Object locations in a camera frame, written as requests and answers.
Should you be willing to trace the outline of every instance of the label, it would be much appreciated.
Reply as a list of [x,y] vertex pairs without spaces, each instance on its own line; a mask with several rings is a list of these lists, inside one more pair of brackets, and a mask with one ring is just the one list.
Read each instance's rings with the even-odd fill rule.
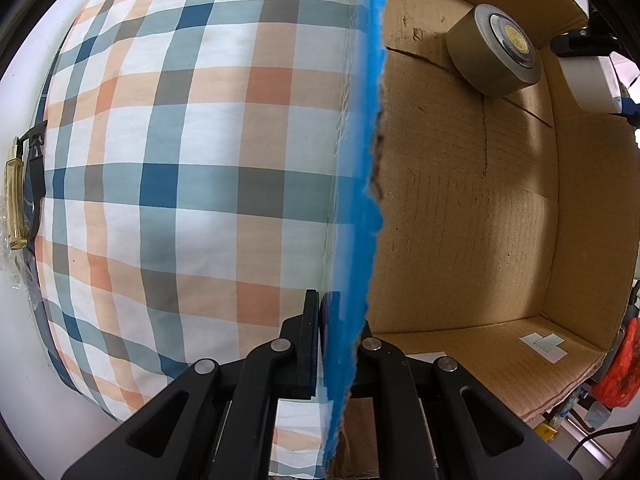
[[506,25],[504,25],[504,33],[507,36],[508,40],[511,41],[511,44],[519,51],[521,51],[521,53],[529,53],[529,44],[527,43],[527,38],[525,38],[517,28],[507,23]]
[[550,334],[546,337],[542,337],[539,333],[534,332],[533,334],[526,335],[520,338],[525,345],[533,348],[537,353],[542,355],[550,363],[557,363],[560,359],[562,359],[566,352],[562,350],[559,346],[556,346],[564,341],[564,339],[558,337],[556,334]]
[[446,357],[446,354],[444,352],[430,352],[428,354],[411,354],[407,357],[412,357],[414,359],[418,359],[418,361],[425,361],[433,364],[438,357]]

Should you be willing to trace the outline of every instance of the checkered cloth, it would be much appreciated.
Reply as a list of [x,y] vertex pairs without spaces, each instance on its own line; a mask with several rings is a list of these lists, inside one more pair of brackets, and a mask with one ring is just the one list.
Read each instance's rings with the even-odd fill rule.
[[126,419],[197,359],[244,357],[322,289],[357,12],[352,0],[81,11],[47,95],[35,246],[67,382],[105,412]]

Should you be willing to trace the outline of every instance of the white sticker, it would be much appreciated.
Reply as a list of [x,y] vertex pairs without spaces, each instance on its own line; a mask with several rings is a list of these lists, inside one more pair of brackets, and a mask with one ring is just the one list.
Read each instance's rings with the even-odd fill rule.
[[546,337],[543,337],[539,341],[534,343],[535,346],[544,350],[545,352],[549,352],[554,346],[558,346],[560,343],[563,343],[564,339],[556,334],[549,334]]
[[438,358],[438,357],[444,357],[446,356],[446,354],[444,352],[431,352],[430,354],[412,354],[412,355],[408,355],[407,357],[413,357],[414,359],[418,359],[418,361],[425,361],[427,363],[432,363]]
[[[539,346],[538,342],[541,342],[543,339],[547,339],[547,341],[543,342]],[[562,338],[558,337],[555,334],[548,335],[547,337],[542,337],[539,333],[534,332],[533,334],[529,334],[524,337],[521,337],[520,341],[522,341],[524,344],[528,345],[529,347],[533,348],[536,352],[542,355],[542,357],[545,358],[550,363],[557,363],[560,359],[562,359],[566,355],[566,352],[562,350],[560,347],[550,344],[553,341],[558,341],[558,343],[556,344],[559,344],[562,341],[564,341]]]

